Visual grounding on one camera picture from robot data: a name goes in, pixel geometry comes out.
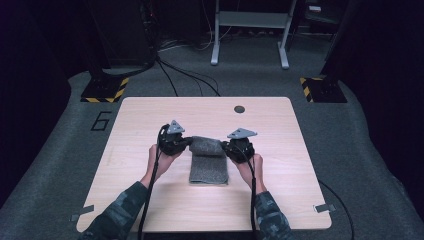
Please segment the black stand column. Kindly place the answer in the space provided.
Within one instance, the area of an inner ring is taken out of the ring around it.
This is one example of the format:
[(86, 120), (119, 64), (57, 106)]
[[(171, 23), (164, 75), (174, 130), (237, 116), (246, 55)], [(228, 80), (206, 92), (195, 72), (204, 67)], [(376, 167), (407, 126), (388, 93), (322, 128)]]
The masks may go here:
[(344, 55), (345, 38), (346, 34), (348, 33), (348, 28), (351, 24), (352, 18), (355, 14), (356, 4), (357, 0), (347, 0), (338, 32), (334, 38), (333, 43), (331, 44), (325, 65), (321, 71), (321, 73), (324, 74), (327, 78), (335, 78), (338, 74), (338, 71), (341, 69), (340, 65), (342, 64)]

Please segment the person's left hand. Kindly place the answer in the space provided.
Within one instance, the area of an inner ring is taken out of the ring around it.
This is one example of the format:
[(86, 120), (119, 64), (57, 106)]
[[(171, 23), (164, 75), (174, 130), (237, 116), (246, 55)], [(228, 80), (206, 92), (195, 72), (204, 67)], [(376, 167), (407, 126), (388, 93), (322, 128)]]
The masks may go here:
[(146, 173), (141, 182), (148, 186), (151, 182), (156, 182), (180, 156), (180, 153), (169, 156), (160, 151), (156, 144), (149, 149), (149, 158)]

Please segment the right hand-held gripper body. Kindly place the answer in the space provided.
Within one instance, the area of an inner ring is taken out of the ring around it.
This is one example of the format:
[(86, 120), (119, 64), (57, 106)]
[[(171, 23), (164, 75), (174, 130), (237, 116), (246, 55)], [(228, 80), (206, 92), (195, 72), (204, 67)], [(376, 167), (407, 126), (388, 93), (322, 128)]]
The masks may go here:
[(229, 149), (230, 159), (236, 163), (248, 162), (255, 154), (253, 144), (249, 138), (256, 136), (257, 133), (244, 128), (238, 128), (228, 135), (230, 141)]

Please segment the grey towel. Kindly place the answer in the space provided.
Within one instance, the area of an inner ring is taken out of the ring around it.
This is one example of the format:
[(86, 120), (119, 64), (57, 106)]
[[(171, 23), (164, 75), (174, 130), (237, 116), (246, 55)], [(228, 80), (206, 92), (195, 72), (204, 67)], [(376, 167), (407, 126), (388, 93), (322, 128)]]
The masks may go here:
[(192, 153), (189, 175), (191, 184), (228, 183), (227, 157), (219, 140), (194, 136), (189, 150)]

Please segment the person's right hand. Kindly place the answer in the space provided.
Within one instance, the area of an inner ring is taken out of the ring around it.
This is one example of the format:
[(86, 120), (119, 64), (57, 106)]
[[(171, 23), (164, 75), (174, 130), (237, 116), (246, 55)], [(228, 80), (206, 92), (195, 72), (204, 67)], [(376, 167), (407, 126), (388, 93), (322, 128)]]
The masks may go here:
[(257, 194), (267, 191), (263, 179), (263, 158), (260, 154), (255, 154), (248, 162), (234, 164), (245, 183), (251, 189), (255, 188)]

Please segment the black hazard-striped base plate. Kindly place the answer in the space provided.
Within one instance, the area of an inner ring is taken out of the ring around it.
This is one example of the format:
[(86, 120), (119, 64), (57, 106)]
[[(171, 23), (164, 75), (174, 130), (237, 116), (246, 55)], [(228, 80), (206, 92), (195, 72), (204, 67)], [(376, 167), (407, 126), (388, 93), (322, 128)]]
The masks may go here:
[(347, 99), (337, 82), (326, 78), (301, 77), (300, 83), (310, 103), (346, 103)]
[(81, 94), (81, 102), (114, 103), (122, 97), (129, 79), (92, 79)]

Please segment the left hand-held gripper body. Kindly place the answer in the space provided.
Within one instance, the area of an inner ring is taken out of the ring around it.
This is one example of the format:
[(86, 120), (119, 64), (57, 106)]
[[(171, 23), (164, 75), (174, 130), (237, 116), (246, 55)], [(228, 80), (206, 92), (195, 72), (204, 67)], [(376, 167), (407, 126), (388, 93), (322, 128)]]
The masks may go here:
[(182, 136), (184, 131), (185, 129), (176, 120), (163, 125), (157, 138), (160, 151), (168, 156), (183, 152), (190, 145), (190, 138)]

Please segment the white metal desk frame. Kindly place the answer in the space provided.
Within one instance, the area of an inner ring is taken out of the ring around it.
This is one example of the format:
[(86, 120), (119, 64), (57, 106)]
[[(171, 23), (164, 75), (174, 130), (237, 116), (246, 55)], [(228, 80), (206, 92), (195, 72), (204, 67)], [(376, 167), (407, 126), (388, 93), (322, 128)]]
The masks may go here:
[(211, 65), (216, 66), (219, 62), (220, 52), (220, 28), (225, 27), (253, 27), (253, 28), (274, 28), (281, 29), (283, 35), (277, 43), (281, 67), (284, 70), (289, 68), (286, 53), (286, 42), (289, 35), (294, 10), (297, 0), (291, 0), (287, 13), (263, 13), (263, 12), (239, 12), (223, 11), (220, 9), (220, 0), (215, 0), (215, 36), (211, 55)]

